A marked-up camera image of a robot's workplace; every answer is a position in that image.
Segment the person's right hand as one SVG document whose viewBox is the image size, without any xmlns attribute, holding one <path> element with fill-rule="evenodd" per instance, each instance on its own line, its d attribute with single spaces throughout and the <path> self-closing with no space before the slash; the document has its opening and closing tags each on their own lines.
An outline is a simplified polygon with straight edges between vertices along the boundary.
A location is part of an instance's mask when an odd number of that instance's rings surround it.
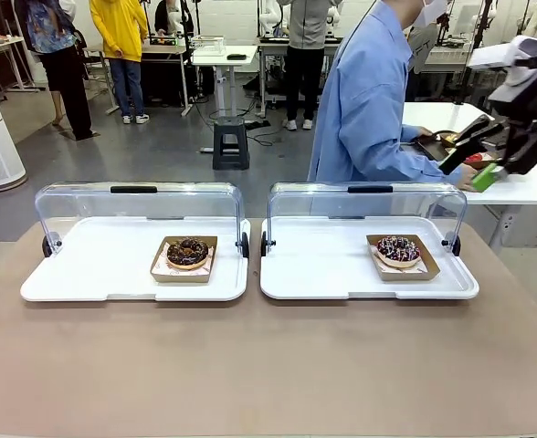
<svg viewBox="0 0 537 438">
<path fill-rule="evenodd" d="M 473 186 L 473 179 L 477 175 L 477 171 L 467 164 L 461 164 L 458 169 L 460 170 L 460 175 L 456 186 L 459 190 L 473 193 L 476 192 L 476 189 Z"/>
</svg>

